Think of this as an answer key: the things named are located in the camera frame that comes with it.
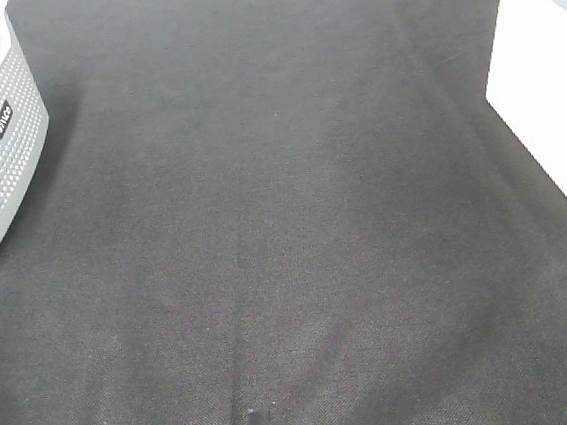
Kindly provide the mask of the white storage box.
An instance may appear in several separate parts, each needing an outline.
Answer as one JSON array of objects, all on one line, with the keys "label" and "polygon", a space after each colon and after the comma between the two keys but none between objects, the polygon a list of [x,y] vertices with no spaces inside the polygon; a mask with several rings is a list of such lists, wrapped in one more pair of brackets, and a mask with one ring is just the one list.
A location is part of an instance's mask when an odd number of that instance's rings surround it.
[{"label": "white storage box", "polygon": [[567,198],[567,0],[499,0],[485,98]]}]

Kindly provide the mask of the black table cloth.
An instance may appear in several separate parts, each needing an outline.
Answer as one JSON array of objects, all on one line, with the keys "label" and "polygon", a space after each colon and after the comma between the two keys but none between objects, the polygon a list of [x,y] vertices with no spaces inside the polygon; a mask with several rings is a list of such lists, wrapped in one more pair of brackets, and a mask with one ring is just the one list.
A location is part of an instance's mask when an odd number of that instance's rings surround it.
[{"label": "black table cloth", "polygon": [[0,425],[567,425],[567,200],[498,0],[12,0],[49,112]]}]

